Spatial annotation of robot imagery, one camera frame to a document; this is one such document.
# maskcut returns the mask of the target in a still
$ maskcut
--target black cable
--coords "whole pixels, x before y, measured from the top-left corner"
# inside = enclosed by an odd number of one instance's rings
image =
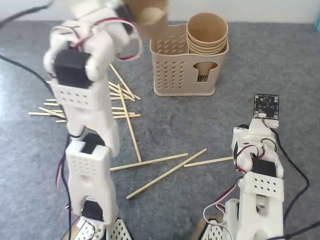
[[[60,160],[60,163],[62,163],[62,166],[61,166],[61,178],[62,178],[62,182],[63,182],[63,185],[65,187],[65,190],[66,190],[66,193],[68,195],[68,205],[69,205],[69,208],[68,208],[68,223],[69,223],[69,234],[68,234],[68,240],[71,240],[71,197],[70,197],[70,192],[69,192],[69,187],[68,187],[68,183],[66,181],[66,178],[65,178],[65,163],[66,163],[66,150],[67,150],[67,147],[69,145],[69,140],[70,140],[70,135],[69,133],[67,134],[67,139],[66,139],[66,143],[65,143],[65,147],[64,147],[64,151],[63,151],[63,156]]]
[[[45,85],[45,87],[48,89],[48,91],[51,93],[51,95],[52,95],[52,96],[54,95],[54,93],[52,92],[52,89],[51,89],[51,87],[49,86],[49,84],[48,84],[48,83],[46,82],[46,80],[45,80],[42,76],[40,76],[37,72],[35,72],[35,71],[32,70],[31,68],[29,68],[29,67],[27,67],[27,66],[25,66],[25,65],[23,65],[23,64],[21,64],[21,63],[19,63],[19,62],[17,62],[17,61],[11,60],[11,59],[9,59],[9,58],[7,58],[7,57],[5,57],[5,56],[0,55],[0,59],[3,60],[3,61],[5,61],[5,62],[7,62],[7,63],[9,63],[9,64],[12,64],[12,65],[15,65],[15,66],[17,66],[17,67],[19,67],[19,68],[22,68],[23,70],[26,70],[27,72],[29,72],[29,73],[31,73],[32,75],[34,75],[35,77],[37,77],[37,78]]]
[[[36,6],[36,7],[32,7],[32,8],[29,8],[27,10],[24,10],[24,11],[21,11],[21,12],[18,12],[12,16],[9,16],[7,18],[5,18],[4,20],[2,20],[0,22],[0,30],[8,23],[16,20],[16,19],[19,19],[25,15],[29,15],[29,14],[35,14],[37,12],[40,12],[41,10],[45,10],[45,9],[48,9],[52,6],[52,4],[54,3],[55,0],[50,0],[48,4],[46,5],[43,5],[43,6]]]
[[[306,182],[306,186],[293,198],[293,200],[290,202],[288,208],[286,209],[284,215],[283,215],[283,225],[285,225],[286,223],[286,220],[288,218],[288,215],[291,211],[291,209],[293,208],[294,204],[297,202],[297,200],[308,190],[308,188],[310,187],[310,180],[309,178],[300,170],[300,168],[291,160],[291,158],[288,156],[287,152],[284,150],[284,148],[282,147],[281,145],[281,142],[280,142],[280,137],[279,137],[279,134],[277,133],[277,131],[269,126],[266,125],[265,123],[265,120],[262,118],[262,123],[267,127],[269,128],[274,134],[275,134],[275,138],[276,138],[276,141],[278,143],[278,146],[280,148],[280,150],[282,151],[283,155],[285,156],[285,158],[288,160],[288,162],[296,169],[296,171],[304,178],[305,182]],[[314,229],[314,228],[317,228],[320,226],[320,221],[317,221],[316,223],[308,226],[308,227],[305,227],[301,230],[298,230],[298,231],[295,231],[293,233],[290,233],[290,234],[286,234],[284,236],[277,236],[277,237],[272,237],[272,238],[269,238],[268,240],[289,240],[291,239],[292,237],[295,237],[295,236],[298,236],[298,235],[301,235],[311,229]]]
[[[275,152],[278,150],[277,144],[273,140],[271,140],[270,138],[265,137],[265,138],[261,139],[261,143],[263,143],[264,140],[269,140],[270,142],[272,142],[274,144],[274,151]]]
[[[295,231],[293,233],[290,233],[290,234],[286,234],[284,236],[276,236],[276,237],[271,237],[271,238],[268,238],[267,240],[289,240],[291,239],[292,237],[295,237],[295,236],[298,236],[298,235],[301,235],[309,230],[312,230],[312,229],[315,229],[317,227],[320,226],[320,221],[317,221],[315,222],[314,224],[311,224],[310,226],[307,226],[303,229],[300,229],[298,231]]]
[[[288,156],[288,154],[286,153],[286,151],[284,150],[284,148],[281,145],[280,142],[280,137],[279,134],[277,133],[276,130],[274,130],[273,128],[270,128],[266,125],[265,120],[262,118],[261,119],[263,124],[269,128],[274,134],[275,134],[275,138],[276,141],[278,143],[278,146],[280,148],[280,150],[282,151],[283,155],[285,156],[285,158],[288,160],[288,162],[295,168],[295,170],[304,178],[305,182],[306,182],[306,186],[293,198],[293,200],[290,202],[289,206],[287,207],[287,209],[285,210],[285,213],[283,215],[283,226],[286,225],[286,220],[288,218],[288,215],[291,211],[291,209],[293,208],[294,204],[297,202],[297,200],[308,190],[308,188],[310,187],[310,180],[309,178],[300,170],[300,168],[291,160],[291,158]]]

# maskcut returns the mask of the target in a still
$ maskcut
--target beige paper cup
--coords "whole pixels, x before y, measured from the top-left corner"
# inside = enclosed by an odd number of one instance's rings
[[[221,47],[223,48],[227,44],[227,37],[219,45],[214,46],[214,47],[198,46],[198,45],[196,45],[195,43],[193,43],[191,41],[189,36],[187,37],[187,43],[188,43],[188,46],[191,46],[192,48],[194,48],[196,50],[199,50],[199,51],[204,51],[204,52],[212,51],[212,52],[215,52],[217,49],[220,49]]]
[[[227,37],[228,24],[220,16],[213,13],[199,13],[188,21],[187,35],[199,47],[215,47]]]
[[[124,0],[133,24],[144,40],[155,39],[168,27],[169,0]]]
[[[192,54],[200,54],[200,55],[205,55],[205,56],[211,56],[211,55],[215,55],[220,53],[224,48],[225,48],[226,44],[222,45],[221,47],[213,50],[213,51],[202,51],[199,49],[196,49],[194,47],[192,47],[191,45],[188,45],[189,48],[189,52]]]

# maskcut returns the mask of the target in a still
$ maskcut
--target beige plastic basket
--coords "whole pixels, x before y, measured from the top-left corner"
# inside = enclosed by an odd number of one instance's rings
[[[153,90],[158,96],[210,96],[221,71],[229,43],[221,53],[189,53],[187,25],[172,25],[157,39],[150,41],[154,71]],[[213,62],[208,76],[199,75],[197,63]]]

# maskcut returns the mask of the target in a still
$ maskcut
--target white robotic arm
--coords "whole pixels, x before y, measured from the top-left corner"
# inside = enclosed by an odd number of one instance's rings
[[[66,149],[68,189],[74,214],[92,226],[83,240],[110,239],[118,218],[116,192],[110,175],[110,158],[120,150],[119,132],[112,114],[107,69],[131,39],[140,38],[116,8],[121,1],[77,1],[77,20],[53,28],[44,66],[57,103],[65,112],[72,142]],[[87,134],[86,127],[97,134]]]
[[[257,94],[250,126],[233,130],[234,164],[244,177],[240,198],[225,204],[223,220],[232,240],[266,240],[283,236],[284,169],[270,127],[279,125],[279,96]],[[223,232],[223,239],[230,234]]]

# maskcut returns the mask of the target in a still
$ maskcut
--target white plastic bracket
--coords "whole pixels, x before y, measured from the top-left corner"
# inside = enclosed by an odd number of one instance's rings
[[[69,133],[79,136],[85,127],[90,127],[116,157],[120,151],[120,140],[118,125],[112,115],[107,76],[93,82],[89,89],[61,85],[55,79],[50,86],[57,103],[64,108]]]
[[[216,220],[210,220],[210,223],[217,224]],[[219,226],[212,226],[207,224],[201,240],[224,240],[223,230]]]
[[[284,181],[248,172],[239,181],[239,187],[239,202],[231,199],[225,205],[224,220],[232,232],[232,238],[264,240],[282,236]]]
[[[97,145],[92,154],[82,153],[85,142],[73,140],[66,149],[72,209],[81,216],[85,201],[96,201],[103,211],[103,223],[113,224],[118,216],[116,190],[110,174],[110,154]]]

